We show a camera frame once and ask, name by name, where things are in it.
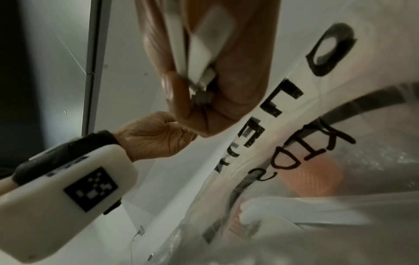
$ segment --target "qr-like code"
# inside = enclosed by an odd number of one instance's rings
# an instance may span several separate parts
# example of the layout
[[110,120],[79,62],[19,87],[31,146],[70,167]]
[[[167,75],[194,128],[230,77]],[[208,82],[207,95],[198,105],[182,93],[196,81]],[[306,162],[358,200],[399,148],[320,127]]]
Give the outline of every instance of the qr-like code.
[[85,212],[114,192],[118,186],[102,168],[98,168],[64,189]]

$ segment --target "hand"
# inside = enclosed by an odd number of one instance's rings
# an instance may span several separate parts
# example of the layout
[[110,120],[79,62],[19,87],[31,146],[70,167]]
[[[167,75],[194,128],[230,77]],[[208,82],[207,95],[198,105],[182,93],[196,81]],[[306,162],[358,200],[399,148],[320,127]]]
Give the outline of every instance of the hand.
[[263,98],[268,85],[280,0],[179,0],[188,35],[214,4],[236,20],[236,28],[215,62],[213,104],[192,106],[187,83],[175,72],[161,0],[136,0],[144,46],[162,79],[169,109],[183,126],[208,137],[227,129]]
[[113,135],[132,162],[175,155],[197,137],[163,111],[132,120]]

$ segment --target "plastic wrap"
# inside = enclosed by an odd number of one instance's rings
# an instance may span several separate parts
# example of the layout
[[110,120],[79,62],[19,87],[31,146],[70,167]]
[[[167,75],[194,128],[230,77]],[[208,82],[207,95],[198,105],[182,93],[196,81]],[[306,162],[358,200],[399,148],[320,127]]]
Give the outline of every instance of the plastic wrap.
[[[312,237],[282,234],[416,223],[417,17],[416,0],[359,0],[346,8],[255,109],[151,262],[211,264],[218,253],[220,264],[247,264],[241,257],[258,262],[249,264],[273,264],[269,257],[281,255],[278,264],[317,264],[320,254],[312,263],[298,261],[296,254],[297,242],[310,245]],[[261,236],[269,233],[277,236]],[[356,246],[363,233],[340,233],[350,236],[319,235],[315,244],[323,248],[340,238],[348,253],[356,249],[342,264],[383,264],[381,258],[360,258],[374,248]],[[294,248],[284,250],[278,237]]]

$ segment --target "clear plastic bag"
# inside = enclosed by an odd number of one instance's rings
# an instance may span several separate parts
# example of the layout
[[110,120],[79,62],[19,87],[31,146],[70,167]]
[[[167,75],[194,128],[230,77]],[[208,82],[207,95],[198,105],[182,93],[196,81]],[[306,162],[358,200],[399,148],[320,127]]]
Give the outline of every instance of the clear plastic bag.
[[418,15],[415,0],[346,8],[254,111],[152,261],[183,264],[215,250],[256,257],[273,242],[256,241],[261,231],[419,220]]

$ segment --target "black sleeve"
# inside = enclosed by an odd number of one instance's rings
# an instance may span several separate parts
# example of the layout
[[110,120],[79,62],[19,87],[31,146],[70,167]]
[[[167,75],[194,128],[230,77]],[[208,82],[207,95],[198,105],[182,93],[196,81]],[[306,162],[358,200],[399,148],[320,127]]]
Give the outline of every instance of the black sleeve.
[[108,131],[92,133],[78,140],[62,144],[38,158],[19,165],[12,180],[22,186],[105,145],[119,145],[115,137]]

